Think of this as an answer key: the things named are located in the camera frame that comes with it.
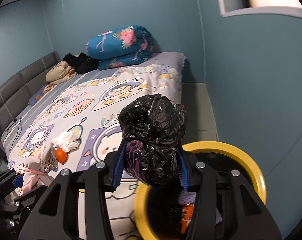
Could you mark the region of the purple foam fruit net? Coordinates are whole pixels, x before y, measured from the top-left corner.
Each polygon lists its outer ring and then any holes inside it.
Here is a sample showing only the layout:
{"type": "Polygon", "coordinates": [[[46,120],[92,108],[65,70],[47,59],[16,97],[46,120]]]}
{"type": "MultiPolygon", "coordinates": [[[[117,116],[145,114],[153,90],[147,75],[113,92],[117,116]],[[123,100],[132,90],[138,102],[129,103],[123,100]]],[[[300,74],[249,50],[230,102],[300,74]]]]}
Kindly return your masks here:
{"type": "MultiPolygon", "coordinates": [[[[185,204],[194,204],[195,199],[196,199],[196,192],[187,192],[187,191],[182,191],[179,196],[178,196],[178,203],[180,205],[185,205],[185,204]]],[[[222,222],[223,218],[218,209],[216,209],[216,224],[219,224],[222,222]]]]}

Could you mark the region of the grey pink cloth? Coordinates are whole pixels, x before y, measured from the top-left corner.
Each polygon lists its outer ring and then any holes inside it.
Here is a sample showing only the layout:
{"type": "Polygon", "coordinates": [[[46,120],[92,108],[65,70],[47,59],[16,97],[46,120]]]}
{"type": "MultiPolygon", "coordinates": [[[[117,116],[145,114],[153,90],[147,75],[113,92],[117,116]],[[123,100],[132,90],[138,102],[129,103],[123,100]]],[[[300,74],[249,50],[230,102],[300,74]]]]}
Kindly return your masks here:
{"type": "Polygon", "coordinates": [[[5,197],[5,204],[13,205],[15,198],[28,193],[41,185],[49,186],[54,180],[49,172],[58,167],[55,157],[55,149],[52,143],[43,144],[40,150],[34,155],[27,157],[23,164],[20,164],[16,172],[22,174],[23,183],[21,190],[13,191],[5,197]]]}

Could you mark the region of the white tissue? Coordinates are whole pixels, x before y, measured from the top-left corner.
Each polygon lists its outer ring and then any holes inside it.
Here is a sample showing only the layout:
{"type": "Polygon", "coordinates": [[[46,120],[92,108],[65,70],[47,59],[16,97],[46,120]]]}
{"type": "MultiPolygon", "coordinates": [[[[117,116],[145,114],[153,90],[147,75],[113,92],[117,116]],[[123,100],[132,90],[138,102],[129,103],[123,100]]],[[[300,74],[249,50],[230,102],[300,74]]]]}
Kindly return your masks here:
{"type": "Polygon", "coordinates": [[[62,149],[64,152],[69,153],[80,146],[80,138],[77,131],[65,131],[60,136],[52,140],[54,148],[62,149]]]}

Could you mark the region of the black plastic bag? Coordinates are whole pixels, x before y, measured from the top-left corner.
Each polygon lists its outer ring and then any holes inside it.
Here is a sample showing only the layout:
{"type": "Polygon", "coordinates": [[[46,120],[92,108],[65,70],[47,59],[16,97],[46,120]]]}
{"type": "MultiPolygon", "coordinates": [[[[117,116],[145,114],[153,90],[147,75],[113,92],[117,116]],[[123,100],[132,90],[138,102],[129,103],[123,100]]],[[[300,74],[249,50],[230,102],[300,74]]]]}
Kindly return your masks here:
{"type": "Polygon", "coordinates": [[[161,94],[148,94],[119,114],[127,142],[124,169],[146,185],[164,185],[178,176],[178,146],[185,135],[184,106],[161,94]]]}

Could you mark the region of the yellow rimmed trash bin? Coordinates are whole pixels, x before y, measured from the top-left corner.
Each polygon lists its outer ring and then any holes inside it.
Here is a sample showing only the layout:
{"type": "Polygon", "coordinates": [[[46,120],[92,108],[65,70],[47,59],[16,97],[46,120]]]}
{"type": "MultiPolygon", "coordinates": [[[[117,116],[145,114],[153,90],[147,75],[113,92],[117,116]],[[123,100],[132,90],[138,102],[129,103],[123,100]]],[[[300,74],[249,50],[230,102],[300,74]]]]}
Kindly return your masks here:
{"type": "MultiPolygon", "coordinates": [[[[254,159],[243,150],[219,141],[196,141],[184,144],[182,148],[194,154],[216,153],[221,156],[229,157],[237,162],[250,177],[252,187],[261,198],[263,203],[267,202],[267,187],[265,179],[259,166],[254,159]]],[[[137,229],[142,239],[158,239],[152,230],[147,216],[147,200],[151,187],[139,183],[134,201],[134,215],[137,229]]]]}

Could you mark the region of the orange snack wrapper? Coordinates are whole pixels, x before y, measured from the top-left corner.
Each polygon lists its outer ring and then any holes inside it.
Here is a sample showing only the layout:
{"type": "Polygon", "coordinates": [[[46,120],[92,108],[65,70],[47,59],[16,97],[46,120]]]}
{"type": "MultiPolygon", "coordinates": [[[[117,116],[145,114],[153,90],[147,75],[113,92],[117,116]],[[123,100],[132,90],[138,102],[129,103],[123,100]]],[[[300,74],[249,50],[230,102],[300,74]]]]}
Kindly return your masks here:
{"type": "Polygon", "coordinates": [[[186,230],[191,222],[193,216],[194,204],[185,204],[182,207],[182,215],[181,215],[181,234],[186,233],[186,230]]]}

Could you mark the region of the cartoon print bed sheet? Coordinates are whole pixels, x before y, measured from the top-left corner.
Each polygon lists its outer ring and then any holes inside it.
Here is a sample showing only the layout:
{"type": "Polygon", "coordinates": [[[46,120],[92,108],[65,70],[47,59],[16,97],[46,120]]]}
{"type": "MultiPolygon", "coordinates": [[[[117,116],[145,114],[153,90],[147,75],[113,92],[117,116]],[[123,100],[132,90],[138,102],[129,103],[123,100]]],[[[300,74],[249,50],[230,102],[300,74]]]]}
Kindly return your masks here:
{"type": "Polygon", "coordinates": [[[102,239],[103,207],[112,238],[137,236],[133,212],[138,181],[123,173],[116,191],[100,193],[106,168],[96,165],[118,150],[118,116],[128,104],[148,94],[181,102],[185,62],[183,54],[166,52],[135,66],[76,75],[21,111],[2,134],[15,170],[65,131],[77,131],[80,146],[49,172],[54,180],[26,219],[20,239],[102,239]]]}

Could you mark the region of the blue cartoon pillow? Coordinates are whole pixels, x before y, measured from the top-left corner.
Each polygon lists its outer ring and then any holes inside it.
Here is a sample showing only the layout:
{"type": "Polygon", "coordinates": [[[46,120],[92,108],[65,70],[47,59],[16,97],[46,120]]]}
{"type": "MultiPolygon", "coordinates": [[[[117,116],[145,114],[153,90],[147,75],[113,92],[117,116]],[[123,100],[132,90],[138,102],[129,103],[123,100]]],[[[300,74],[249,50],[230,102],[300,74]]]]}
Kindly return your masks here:
{"type": "Polygon", "coordinates": [[[29,106],[34,106],[44,95],[50,92],[54,85],[45,85],[41,87],[28,101],[29,106]]]}

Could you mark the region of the black clothes pile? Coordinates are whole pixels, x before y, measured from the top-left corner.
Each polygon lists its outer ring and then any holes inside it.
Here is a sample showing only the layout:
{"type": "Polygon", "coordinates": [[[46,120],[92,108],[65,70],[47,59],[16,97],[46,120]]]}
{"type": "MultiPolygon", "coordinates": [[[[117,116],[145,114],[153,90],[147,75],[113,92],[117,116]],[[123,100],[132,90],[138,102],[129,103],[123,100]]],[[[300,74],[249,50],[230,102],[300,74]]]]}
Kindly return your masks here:
{"type": "Polygon", "coordinates": [[[84,53],[80,53],[78,56],[68,53],[64,56],[63,61],[67,62],[81,75],[97,70],[100,63],[99,60],[93,59],[84,53]]]}

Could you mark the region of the beige folded blanket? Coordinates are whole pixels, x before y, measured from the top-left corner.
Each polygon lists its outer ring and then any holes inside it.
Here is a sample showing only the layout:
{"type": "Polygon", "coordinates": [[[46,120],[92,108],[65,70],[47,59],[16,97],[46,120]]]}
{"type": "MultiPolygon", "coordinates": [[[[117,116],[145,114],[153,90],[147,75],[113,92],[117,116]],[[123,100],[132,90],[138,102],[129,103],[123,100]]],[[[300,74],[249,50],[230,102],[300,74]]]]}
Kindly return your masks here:
{"type": "Polygon", "coordinates": [[[61,61],[53,66],[46,74],[46,82],[50,85],[58,85],[69,81],[78,73],[66,61],[61,61]]]}

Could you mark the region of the blue floral folded quilt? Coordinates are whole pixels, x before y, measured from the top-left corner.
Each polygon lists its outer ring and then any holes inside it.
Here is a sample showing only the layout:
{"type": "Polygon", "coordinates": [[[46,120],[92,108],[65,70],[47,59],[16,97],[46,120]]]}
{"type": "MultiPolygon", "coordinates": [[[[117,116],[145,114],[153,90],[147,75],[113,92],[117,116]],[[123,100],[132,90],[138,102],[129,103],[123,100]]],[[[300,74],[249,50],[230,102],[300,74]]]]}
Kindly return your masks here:
{"type": "Polygon", "coordinates": [[[140,25],[106,31],[85,45],[87,54],[99,60],[99,70],[141,64],[151,58],[153,49],[151,33],[140,25]]]}

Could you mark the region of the grey padded headboard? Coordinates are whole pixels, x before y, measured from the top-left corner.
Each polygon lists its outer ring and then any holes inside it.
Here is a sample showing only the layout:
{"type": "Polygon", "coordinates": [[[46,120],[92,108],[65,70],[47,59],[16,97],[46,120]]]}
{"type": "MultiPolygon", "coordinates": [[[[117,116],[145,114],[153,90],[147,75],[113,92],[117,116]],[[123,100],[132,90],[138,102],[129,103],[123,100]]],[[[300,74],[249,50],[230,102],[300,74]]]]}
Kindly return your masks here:
{"type": "Polygon", "coordinates": [[[0,143],[4,130],[26,108],[31,96],[46,84],[47,72],[58,62],[60,57],[54,51],[0,85],[0,143]]]}

